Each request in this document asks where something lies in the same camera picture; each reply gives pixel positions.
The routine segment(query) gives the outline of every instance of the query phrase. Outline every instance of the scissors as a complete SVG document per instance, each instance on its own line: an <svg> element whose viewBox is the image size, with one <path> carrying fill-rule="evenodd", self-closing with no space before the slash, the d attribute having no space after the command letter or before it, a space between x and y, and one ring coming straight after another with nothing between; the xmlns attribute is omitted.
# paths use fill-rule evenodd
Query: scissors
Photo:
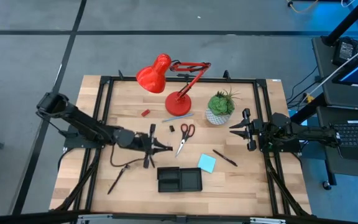
<svg viewBox="0 0 358 224"><path fill-rule="evenodd" d="M196 127L194 126L194 124L191 124L191 125L182 124L180 126L180 129L181 129L182 137L181 137L179 149L178 149L175 157L179 155L179 152L183 148L183 145L185 144L187 139L192 137L194 135L194 132L196 131Z"/></svg>

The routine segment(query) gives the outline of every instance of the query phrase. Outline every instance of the sticky note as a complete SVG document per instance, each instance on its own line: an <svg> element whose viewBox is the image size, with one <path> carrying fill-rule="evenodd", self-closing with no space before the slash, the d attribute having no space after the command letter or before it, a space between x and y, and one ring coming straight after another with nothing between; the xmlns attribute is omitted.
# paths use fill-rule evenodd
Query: sticky note
<svg viewBox="0 0 358 224"><path fill-rule="evenodd" d="M198 161L198 167L202 170L205 170L206 172L212 173L214 170L215 162L215 158L206 154L202 154L200 160Z"/></svg>

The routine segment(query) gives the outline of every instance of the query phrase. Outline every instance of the white pot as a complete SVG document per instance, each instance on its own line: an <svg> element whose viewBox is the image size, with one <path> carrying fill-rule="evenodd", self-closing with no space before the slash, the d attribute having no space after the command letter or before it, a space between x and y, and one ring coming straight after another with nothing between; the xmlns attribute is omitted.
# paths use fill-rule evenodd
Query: white pot
<svg viewBox="0 0 358 224"><path fill-rule="evenodd" d="M212 111L209 108L207 108L205 111L205 116L206 116L206 119L209 122L211 122L211 124L222 125L222 124L226 123L227 121L229 121L231 114L215 115L212 113Z"/></svg>

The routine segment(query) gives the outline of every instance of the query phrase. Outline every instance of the wooden tabletop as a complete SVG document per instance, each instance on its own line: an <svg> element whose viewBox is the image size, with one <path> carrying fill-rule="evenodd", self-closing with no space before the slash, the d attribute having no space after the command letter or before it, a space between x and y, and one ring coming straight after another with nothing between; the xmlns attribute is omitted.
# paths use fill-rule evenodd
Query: wooden tabletop
<svg viewBox="0 0 358 224"><path fill-rule="evenodd" d="M76 102L77 107L90 116L93 114L94 102L98 92L100 76L86 75ZM137 82L115 81L109 109L107 124L119 125L133 131L147 133L150 124L157 125L155 137L162 144L173 146L172 152L161 152L153 156L156 167L178 166L181 168L197 167L201 153L216 158L213 173L202 171L202 192L158 193L157 169L142 167L142 161L131 165L118 181L114 190L107 192L118 176L121 168L110 165L111 146L102 150L91 210L106 213L158 213L158 214L191 214L191 215L241 215L269 216L272 214L269 188L262 153L257 149L249 152L247 141L231 134L229 128L242 120L241 112L249 108L251 120L257 118L254 93L251 84L244 83L200 83L188 92L192 100L190 116L171 122L162 123L171 118L165 109L165 98L173 91L183 87L181 82L167 82L163 93L154 94L144 90ZM288 115L285 96L280 80L267 80L272 112ZM205 118L209 99L223 89L238 91L240 99L235 100L236 108L230 120L222 125L210 124ZM266 119L262 89L259 90ZM140 114L149 109L151 112L142 117ZM185 143L177 158L182 123L194 124L195 135ZM173 134L169 126L175 127ZM212 149L223 153L234 160L238 167L226 162L212 152ZM50 208L59 206L78 182L84 149L74 149L62 160ZM116 146L113 163L122 164L133 159L143 158L144 153ZM289 191L307 212L310 205L306 193L300 164L293 155L281 153L285 183ZM88 186L84 188L81 208L85 206ZM282 201L276 187L279 211L283 213Z"/></svg>

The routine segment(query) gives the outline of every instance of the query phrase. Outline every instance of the red desk lamp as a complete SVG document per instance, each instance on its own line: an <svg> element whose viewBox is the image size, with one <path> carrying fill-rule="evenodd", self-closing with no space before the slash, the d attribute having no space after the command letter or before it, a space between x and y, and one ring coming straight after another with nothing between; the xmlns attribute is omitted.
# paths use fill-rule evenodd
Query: red desk lamp
<svg viewBox="0 0 358 224"><path fill-rule="evenodd" d="M199 74L194 77L190 84L186 84L180 91L175 91L167 96L165 100L165 108L175 116L187 114L191 108L191 99L186 94L190 88L201 78L201 76L211 66L210 63L192 63L179 62L175 60L172 66L171 58L167 54L160 54L154 64L147 66L136 74L137 82L152 93L161 93L165 88L165 72L168 68L173 72L197 72Z"/></svg>

